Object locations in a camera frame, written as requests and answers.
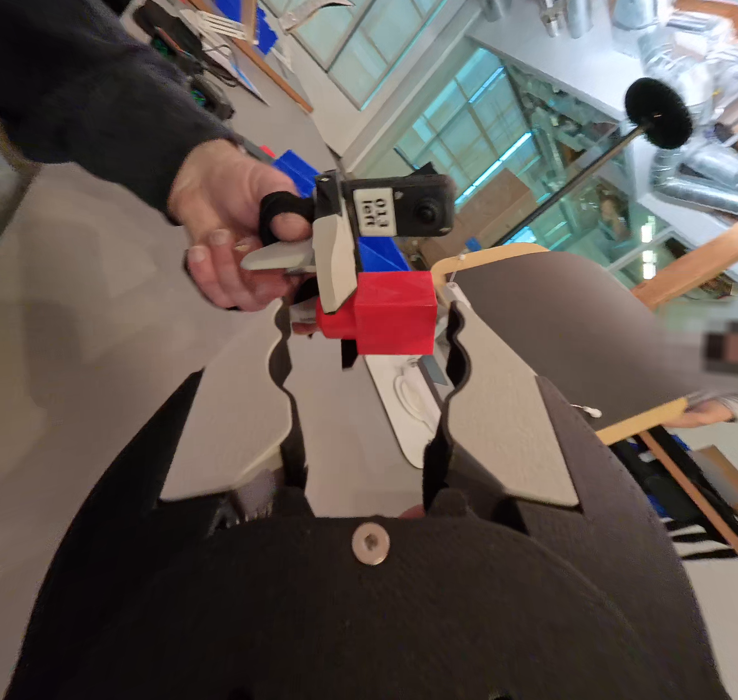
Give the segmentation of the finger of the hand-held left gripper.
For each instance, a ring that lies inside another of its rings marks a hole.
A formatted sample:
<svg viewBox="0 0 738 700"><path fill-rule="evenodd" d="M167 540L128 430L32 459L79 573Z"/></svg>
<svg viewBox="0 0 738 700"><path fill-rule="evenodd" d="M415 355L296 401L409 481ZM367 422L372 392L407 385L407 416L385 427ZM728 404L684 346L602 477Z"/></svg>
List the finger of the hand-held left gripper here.
<svg viewBox="0 0 738 700"><path fill-rule="evenodd" d="M322 311L334 315L356 292L359 250L347 213L317 218L312 247Z"/></svg>

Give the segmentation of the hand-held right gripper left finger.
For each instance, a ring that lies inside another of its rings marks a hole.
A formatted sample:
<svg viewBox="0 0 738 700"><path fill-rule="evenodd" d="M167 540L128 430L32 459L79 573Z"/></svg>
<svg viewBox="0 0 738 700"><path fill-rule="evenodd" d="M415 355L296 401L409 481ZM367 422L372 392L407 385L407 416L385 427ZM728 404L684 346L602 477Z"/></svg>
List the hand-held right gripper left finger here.
<svg viewBox="0 0 738 700"><path fill-rule="evenodd" d="M271 504L306 486L306 452L291 372L289 309L273 303L205 366L162 487L163 502L235 495Z"/></svg>

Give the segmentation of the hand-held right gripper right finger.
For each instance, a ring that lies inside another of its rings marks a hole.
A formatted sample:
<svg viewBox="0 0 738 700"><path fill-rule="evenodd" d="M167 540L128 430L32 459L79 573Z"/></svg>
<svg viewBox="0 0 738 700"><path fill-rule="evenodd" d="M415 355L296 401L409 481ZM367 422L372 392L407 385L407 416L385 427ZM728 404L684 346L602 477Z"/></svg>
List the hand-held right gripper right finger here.
<svg viewBox="0 0 738 700"><path fill-rule="evenodd" d="M538 375L463 301L449 305L446 338L450 391L424 451L424 508L451 488L473 510L506 500L576 509Z"/></svg>

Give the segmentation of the red toy block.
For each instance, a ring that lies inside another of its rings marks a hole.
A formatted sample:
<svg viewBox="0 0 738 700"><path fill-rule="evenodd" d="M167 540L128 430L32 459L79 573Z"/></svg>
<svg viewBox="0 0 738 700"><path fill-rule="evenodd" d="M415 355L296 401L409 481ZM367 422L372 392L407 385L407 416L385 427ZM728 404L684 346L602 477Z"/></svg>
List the red toy block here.
<svg viewBox="0 0 738 700"><path fill-rule="evenodd" d="M438 300L429 271L360 272L357 289L334 313L317 301L321 333L341 343L342 366L358 356L432 354Z"/></svg>

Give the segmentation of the person's left forearm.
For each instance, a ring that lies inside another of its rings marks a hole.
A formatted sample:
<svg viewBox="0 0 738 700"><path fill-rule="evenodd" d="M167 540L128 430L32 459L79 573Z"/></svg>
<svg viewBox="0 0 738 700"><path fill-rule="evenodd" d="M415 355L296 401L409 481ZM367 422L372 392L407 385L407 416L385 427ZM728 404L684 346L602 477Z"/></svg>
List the person's left forearm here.
<svg viewBox="0 0 738 700"><path fill-rule="evenodd" d="M163 212L193 150L233 133L100 0L1 0L1 118L42 164L74 162Z"/></svg>

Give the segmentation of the person's left hand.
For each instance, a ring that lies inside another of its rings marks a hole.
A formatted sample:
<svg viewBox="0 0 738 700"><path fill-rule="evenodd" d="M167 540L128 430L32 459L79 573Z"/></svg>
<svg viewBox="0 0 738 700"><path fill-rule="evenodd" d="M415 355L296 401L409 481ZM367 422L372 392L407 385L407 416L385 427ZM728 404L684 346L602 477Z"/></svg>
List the person's left hand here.
<svg viewBox="0 0 738 700"><path fill-rule="evenodd" d="M212 305L260 311L292 296L306 280L306 275L241 267L246 254L261 248L262 199L282 192L298 195L287 175L228 140L200 144L184 160L171 188L168 212L188 234L189 276Z"/></svg>

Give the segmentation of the blue plastic bin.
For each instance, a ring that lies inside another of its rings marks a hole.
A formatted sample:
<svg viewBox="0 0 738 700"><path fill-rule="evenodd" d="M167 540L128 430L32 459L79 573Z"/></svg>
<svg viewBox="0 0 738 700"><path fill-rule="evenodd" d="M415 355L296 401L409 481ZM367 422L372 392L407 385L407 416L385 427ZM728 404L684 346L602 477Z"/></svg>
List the blue plastic bin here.
<svg viewBox="0 0 738 700"><path fill-rule="evenodd" d="M272 166L290 177L301 197L311 197L315 187L314 178L319 173L316 168L290 150L277 157ZM365 272L399 272L412 269L394 237L360 237L358 247L362 270Z"/></svg>
<svg viewBox="0 0 738 700"><path fill-rule="evenodd" d="M266 20L258 0L213 0L216 29L231 38L251 43L261 55L270 53L278 36Z"/></svg>

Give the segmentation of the long wooden table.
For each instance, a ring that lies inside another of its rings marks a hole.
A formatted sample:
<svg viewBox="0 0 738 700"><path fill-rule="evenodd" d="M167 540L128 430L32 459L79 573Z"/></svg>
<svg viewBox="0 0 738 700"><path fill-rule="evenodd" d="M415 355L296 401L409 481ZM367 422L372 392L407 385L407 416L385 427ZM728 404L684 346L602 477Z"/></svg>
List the long wooden table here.
<svg viewBox="0 0 738 700"><path fill-rule="evenodd" d="M267 61L267 57L262 55L254 44L236 36L238 24L220 15L211 0L187 0L187 2L195 10L198 10L196 14L198 20L197 31L210 36L220 36L232 49L237 49L240 52L238 56L248 58L253 63L253 67L260 69L296 104L300 105L305 113L313 113L312 105L300 89L292 86L288 79L282 77L276 69L272 68L270 66L272 62Z"/></svg>

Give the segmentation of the black disc on pole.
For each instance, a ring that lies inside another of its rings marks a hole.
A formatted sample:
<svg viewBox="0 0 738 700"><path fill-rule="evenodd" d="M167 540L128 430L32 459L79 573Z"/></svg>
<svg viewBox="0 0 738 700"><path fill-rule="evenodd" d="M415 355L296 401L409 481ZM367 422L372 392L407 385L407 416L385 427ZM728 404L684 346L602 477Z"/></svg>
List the black disc on pole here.
<svg viewBox="0 0 738 700"><path fill-rule="evenodd" d="M630 132L619 136L603 154L588 163L518 225L502 234L494 243L494 247L509 243L516 234L537 220L540 215L576 192L588 178L617 157L637 138L645 137L655 147L673 151L682 147L693 133L691 114L683 99L673 88L659 80L651 77L635 80L627 89L623 104L632 125Z"/></svg>

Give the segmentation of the silver ventilation duct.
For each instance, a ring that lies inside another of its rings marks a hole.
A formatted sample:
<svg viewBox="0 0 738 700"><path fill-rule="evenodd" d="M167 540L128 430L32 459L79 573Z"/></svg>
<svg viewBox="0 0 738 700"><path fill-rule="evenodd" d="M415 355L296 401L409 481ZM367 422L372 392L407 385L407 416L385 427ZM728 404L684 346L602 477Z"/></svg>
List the silver ventilation duct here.
<svg viewBox="0 0 738 700"><path fill-rule="evenodd" d="M615 0L611 15L615 48L640 59L643 77L673 88L693 122L682 147L656 147L650 188L736 217L736 28L730 18L679 10L677 1Z"/></svg>

